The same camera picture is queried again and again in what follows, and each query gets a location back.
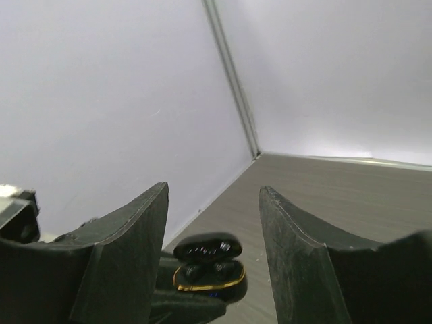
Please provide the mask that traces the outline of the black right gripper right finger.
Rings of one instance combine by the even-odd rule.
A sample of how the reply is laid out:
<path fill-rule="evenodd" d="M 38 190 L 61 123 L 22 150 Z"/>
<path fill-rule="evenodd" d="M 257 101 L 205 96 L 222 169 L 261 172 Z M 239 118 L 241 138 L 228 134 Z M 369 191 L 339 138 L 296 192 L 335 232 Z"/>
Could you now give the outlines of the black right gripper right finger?
<path fill-rule="evenodd" d="M 259 211 L 279 323 L 430 323 L 431 232 L 382 243 L 342 230 L 272 187 Z"/>

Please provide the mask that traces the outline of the black earbud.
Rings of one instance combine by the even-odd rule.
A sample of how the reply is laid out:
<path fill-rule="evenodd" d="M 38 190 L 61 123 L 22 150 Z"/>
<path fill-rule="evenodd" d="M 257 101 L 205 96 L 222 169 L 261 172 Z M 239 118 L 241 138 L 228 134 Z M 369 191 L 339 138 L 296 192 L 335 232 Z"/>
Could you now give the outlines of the black earbud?
<path fill-rule="evenodd" d="M 234 261 L 217 262 L 213 264 L 213 269 L 220 280 L 227 280 L 236 270 L 236 263 Z"/>

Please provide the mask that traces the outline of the black gold-trimmed earbud case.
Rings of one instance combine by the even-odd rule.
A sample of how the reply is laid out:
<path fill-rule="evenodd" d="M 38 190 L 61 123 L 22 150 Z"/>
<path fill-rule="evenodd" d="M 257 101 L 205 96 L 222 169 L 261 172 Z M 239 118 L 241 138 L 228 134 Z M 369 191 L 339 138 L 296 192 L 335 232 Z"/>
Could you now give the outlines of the black gold-trimmed earbud case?
<path fill-rule="evenodd" d="M 188 236 L 178 242 L 173 256 L 182 263 L 173 277 L 177 291 L 218 298 L 227 304 L 245 297 L 248 280 L 244 265 L 236 258 L 242 254 L 239 239 L 227 232 L 208 232 Z M 236 270 L 220 280 L 213 264 L 234 261 Z"/>

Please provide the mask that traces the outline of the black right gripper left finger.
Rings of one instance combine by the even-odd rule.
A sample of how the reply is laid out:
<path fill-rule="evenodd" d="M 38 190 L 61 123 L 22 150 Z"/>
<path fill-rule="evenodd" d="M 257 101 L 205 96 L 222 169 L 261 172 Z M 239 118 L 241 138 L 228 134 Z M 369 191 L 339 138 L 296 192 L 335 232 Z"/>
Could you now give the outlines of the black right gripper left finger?
<path fill-rule="evenodd" d="M 167 211 L 159 182 L 50 242 L 1 239 L 1 322 L 147 323 Z"/>

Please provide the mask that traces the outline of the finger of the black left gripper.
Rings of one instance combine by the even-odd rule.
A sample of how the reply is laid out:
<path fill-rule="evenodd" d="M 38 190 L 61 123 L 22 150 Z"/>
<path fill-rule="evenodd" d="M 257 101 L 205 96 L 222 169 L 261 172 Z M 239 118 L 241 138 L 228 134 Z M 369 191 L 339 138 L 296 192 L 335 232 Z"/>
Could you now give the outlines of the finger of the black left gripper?
<path fill-rule="evenodd" d="M 179 260 L 170 256 L 162 256 L 157 269 L 155 289 L 175 290 L 173 277 L 180 266 L 182 266 L 182 263 Z"/>
<path fill-rule="evenodd" d="M 155 290 L 151 300 L 150 323 L 201 324 L 225 314 L 226 304 L 220 299 L 174 290 Z"/>

